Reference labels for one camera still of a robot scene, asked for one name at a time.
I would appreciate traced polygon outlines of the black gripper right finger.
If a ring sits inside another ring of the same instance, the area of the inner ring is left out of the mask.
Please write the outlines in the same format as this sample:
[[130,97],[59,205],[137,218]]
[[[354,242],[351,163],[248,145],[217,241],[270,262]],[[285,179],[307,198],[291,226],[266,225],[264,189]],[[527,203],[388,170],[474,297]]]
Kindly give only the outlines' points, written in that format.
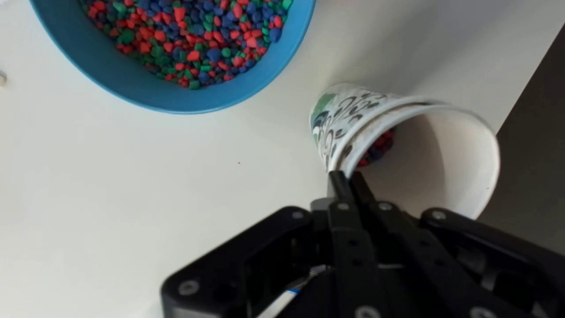
[[501,318],[497,301],[478,286],[423,223],[414,223],[388,202],[375,202],[360,173],[351,182],[367,214],[402,255],[421,318]]

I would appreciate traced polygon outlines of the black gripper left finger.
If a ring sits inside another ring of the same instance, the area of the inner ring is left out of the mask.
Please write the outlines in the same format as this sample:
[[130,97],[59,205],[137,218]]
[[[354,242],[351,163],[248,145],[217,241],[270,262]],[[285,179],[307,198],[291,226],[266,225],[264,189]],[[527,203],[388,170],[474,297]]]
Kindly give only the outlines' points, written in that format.
[[340,172],[331,172],[328,179],[333,195],[328,226],[338,315],[342,318],[381,318],[375,258],[372,242],[360,223],[353,189]]

